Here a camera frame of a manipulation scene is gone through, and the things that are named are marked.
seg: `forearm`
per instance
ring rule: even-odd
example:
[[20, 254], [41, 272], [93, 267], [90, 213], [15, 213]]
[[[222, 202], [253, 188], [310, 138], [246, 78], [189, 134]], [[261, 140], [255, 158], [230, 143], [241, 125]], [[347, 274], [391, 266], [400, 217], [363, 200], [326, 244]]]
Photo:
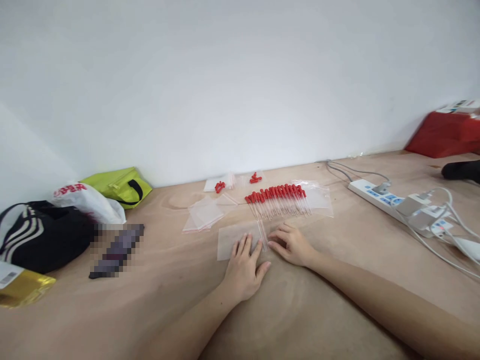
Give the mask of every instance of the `forearm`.
[[220, 284], [201, 302], [164, 328], [142, 359], [197, 359], [225, 317], [237, 305]]
[[480, 359], [480, 333], [412, 292], [321, 253], [307, 267], [427, 359]]

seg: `small plastic bag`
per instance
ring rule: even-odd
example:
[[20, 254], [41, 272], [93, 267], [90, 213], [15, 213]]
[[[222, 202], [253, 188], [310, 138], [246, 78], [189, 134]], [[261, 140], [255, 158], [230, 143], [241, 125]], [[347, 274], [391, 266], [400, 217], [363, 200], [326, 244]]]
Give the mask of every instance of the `small plastic bag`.
[[222, 227], [218, 231], [218, 246], [216, 260], [228, 260], [232, 255], [232, 248], [236, 241], [240, 241], [244, 234], [251, 234], [250, 254], [254, 251], [259, 240], [262, 241], [262, 251], [268, 251], [267, 234], [261, 220], [242, 222], [239, 224]]
[[291, 182], [294, 185], [300, 185], [305, 190], [306, 202], [313, 214], [334, 217], [330, 189], [328, 187], [321, 187], [317, 181], [311, 180], [292, 180]]
[[246, 188], [250, 185], [254, 185], [254, 184], [250, 183], [250, 180], [252, 179], [252, 176], [255, 173], [256, 173], [256, 177], [261, 178], [261, 180], [259, 180], [259, 182], [256, 182], [254, 184], [259, 184], [262, 181], [266, 180], [265, 179], [265, 174], [262, 170], [250, 171], [250, 172], [246, 172], [246, 173], [243, 173], [243, 174], [236, 174], [235, 175], [235, 187], [241, 189], [241, 188]]
[[207, 225], [214, 224], [225, 215], [210, 196], [205, 196], [202, 200], [188, 208], [190, 216], [195, 226], [200, 230]]
[[239, 205], [230, 195], [224, 193], [216, 200], [206, 196], [190, 206], [183, 234], [210, 231], [212, 226]]
[[226, 173], [223, 176], [212, 177], [206, 180], [203, 191], [206, 193], [214, 192], [217, 183], [225, 183], [225, 188], [233, 190], [235, 188], [235, 175], [233, 172]]
[[224, 215], [227, 215], [229, 212], [235, 210], [239, 205], [239, 203], [227, 193], [223, 193], [215, 200], [215, 203]]
[[181, 233], [189, 234], [189, 233], [207, 232], [207, 231], [210, 231], [211, 228], [212, 228], [212, 225], [207, 225], [207, 226], [204, 226], [203, 228], [199, 228], [198, 226], [195, 225], [194, 219], [190, 215]]

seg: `white wall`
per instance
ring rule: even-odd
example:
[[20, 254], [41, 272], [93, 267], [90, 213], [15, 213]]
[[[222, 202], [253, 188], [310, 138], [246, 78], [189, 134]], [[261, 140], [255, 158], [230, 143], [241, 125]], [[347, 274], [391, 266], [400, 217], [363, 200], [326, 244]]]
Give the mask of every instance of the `white wall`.
[[154, 186], [402, 148], [480, 95], [478, 0], [16, 0], [0, 100], [82, 175]]
[[69, 165], [0, 103], [0, 212], [16, 203], [48, 200], [78, 180]]

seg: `hand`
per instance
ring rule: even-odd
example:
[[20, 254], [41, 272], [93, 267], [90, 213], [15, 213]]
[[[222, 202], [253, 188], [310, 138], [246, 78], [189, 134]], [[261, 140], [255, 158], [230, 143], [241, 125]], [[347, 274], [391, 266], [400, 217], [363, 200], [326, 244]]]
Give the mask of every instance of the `hand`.
[[251, 247], [252, 234], [244, 234], [240, 242], [235, 242], [225, 278], [220, 284], [237, 303], [250, 299], [257, 292], [271, 265], [266, 261], [256, 269], [257, 260], [262, 251], [262, 242], [258, 241], [250, 256]]
[[312, 257], [317, 254], [300, 230], [286, 223], [280, 225], [268, 237], [278, 238], [286, 243], [286, 248], [275, 241], [269, 241], [268, 246], [291, 264], [308, 267]]

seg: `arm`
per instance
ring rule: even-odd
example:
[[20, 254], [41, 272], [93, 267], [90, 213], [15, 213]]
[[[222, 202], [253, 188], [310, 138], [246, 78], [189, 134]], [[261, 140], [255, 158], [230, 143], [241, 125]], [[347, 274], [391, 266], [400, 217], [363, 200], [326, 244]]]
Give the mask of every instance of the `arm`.
[[414, 293], [369, 271], [316, 251], [287, 224], [268, 245], [288, 262], [327, 279], [393, 335], [427, 359], [480, 359], [480, 332]]
[[270, 262], [256, 270], [262, 251], [259, 241], [250, 256], [252, 235], [236, 242], [221, 284], [148, 344], [141, 359], [197, 359], [225, 317], [238, 303], [250, 299], [262, 283]]

